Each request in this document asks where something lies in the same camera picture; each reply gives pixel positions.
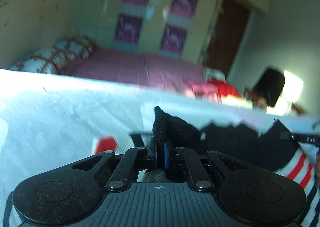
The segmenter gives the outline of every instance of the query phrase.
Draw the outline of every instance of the brown door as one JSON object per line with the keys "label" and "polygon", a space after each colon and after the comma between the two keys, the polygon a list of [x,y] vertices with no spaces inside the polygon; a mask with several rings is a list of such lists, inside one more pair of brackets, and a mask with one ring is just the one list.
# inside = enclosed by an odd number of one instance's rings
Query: brown door
{"label": "brown door", "polygon": [[224,0],[223,14],[214,27],[204,65],[219,69],[227,76],[236,57],[250,10],[233,0]]}

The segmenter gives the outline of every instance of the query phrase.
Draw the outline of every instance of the white cloth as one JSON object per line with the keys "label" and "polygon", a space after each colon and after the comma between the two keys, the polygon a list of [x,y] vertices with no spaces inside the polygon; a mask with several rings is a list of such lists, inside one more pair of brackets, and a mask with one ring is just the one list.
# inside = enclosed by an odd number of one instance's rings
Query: white cloth
{"label": "white cloth", "polygon": [[[24,179],[88,157],[92,139],[150,132],[153,108],[196,127],[244,121],[266,131],[274,116],[112,82],[0,69],[0,219],[9,193]],[[312,117],[275,117],[292,131],[312,132]],[[305,151],[315,162],[311,145]],[[20,219],[12,210],[10,226]]]}

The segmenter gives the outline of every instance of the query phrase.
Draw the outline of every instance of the round pad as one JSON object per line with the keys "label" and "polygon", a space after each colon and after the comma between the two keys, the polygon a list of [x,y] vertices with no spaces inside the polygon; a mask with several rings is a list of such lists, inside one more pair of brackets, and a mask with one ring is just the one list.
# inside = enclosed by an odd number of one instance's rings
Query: round pad
{"label": "round pad", "polygon": [[306,202],[294,181],[260,169],[233,171],[220,188],[219,200],[226,212],[248,225],[289,224],[300,216]]}
{"label": "round pad", "polygon": [[66,225],[91,213],[100,188],[87,172],[51,171],[20,183],[12,200],[20,217],[34,225]]}
{"label": "round pad", "polygon": [[36,196],[48,203],[60,202],[71,196],[73,188],[71,185],[61,181],[51,181],[40,185],[36,189]]}
{"label": "round pad", "polygon": [[276,184],[268,182],[257,182],[247,187],[247,195],[261,204],[271,204],[283,197],[283,190]]}

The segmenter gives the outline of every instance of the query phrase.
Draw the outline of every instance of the pink object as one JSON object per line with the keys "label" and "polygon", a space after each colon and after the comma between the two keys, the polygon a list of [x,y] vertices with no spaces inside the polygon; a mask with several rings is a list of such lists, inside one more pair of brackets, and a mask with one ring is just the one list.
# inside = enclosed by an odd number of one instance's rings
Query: pink object
{"label": "pink object", "polygon": [[185,92],[184,78],[202,80],[203,67],[160,55],[97,49],[87,60],[73,60],[58,74],[151,86],[164,91]]}
{"label": "pink object", "polygon": [[192,92],[194,97],[203,98],[207,101],[219,102],[217,86],[207,84],[201,80],[186,79],[184,81],[189,87],[189,89],[186,90],[187,96],[190,96]]}

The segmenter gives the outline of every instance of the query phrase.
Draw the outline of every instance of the ribbed plastic surface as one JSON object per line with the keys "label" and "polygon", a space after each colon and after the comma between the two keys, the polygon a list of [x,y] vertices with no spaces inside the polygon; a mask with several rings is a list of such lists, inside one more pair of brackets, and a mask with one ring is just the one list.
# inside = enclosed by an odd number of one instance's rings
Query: ribbed plastic surface
{"label": "ribbed plastic surface", "polygon": [[103,204],[70,227],[245,227],[227,216],[209,194],[187,183],[134,183],[109,194]]}

